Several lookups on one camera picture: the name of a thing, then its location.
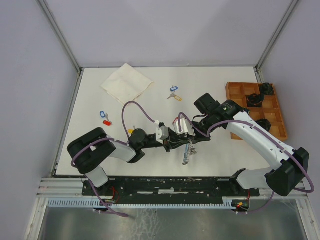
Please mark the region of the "blue handled key organiser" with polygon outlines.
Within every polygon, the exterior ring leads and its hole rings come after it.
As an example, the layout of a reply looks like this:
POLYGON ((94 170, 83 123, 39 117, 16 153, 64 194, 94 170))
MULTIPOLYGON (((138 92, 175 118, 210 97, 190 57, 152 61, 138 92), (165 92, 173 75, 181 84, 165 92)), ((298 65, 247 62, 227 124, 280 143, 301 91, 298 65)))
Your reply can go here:
POLYGON ((185 151, 183 154, 182 164, 185 166, 190 162, 190 157, 196 155, 198 152, 194 145, 190 142, 185 146, 185 151))

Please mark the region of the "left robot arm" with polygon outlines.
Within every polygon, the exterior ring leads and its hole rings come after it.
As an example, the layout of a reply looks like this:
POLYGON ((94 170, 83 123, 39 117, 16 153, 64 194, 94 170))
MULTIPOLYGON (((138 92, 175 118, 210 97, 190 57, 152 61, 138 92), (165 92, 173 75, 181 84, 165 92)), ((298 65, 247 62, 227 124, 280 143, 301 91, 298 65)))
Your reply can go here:
POLYGON ((147 134, 137 128, 125 143, 112 138, 98 127, 71 142, 67 151, 72 158, 71 166, 89 180, 99 195, 106 195, 111 189, 111 183, 101 163, 107 158, 134 164, 145 156, 143 149, 164 148, 169 153, 188 144, 191 138, 188 133, 177 134, 169 127, 161 126, 154 134, 147 134))

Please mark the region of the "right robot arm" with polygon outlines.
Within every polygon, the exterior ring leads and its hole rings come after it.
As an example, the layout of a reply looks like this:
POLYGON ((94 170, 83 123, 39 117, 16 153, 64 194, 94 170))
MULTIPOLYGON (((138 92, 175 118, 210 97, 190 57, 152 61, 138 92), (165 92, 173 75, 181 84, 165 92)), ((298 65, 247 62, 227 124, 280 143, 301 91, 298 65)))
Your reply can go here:
POLYGON ((274 137, 249 115, 249 112, 233 100, 219 103, 209 93, 201 96, 194 105, 205 116, 200 122, 191 121, 184 113, 178 114, 177 132, 183 132, 183 124, 193 132, 209 139, 211 132, 222 127, 240 137, 268 163, 268 168, 240 169, 229 183, 231 193, 242 195, 249 189, 269 188, 286 197, 293 190, 313 193, 315 186, 308 175, 309 153, 304 148, 295 149, 274 137))

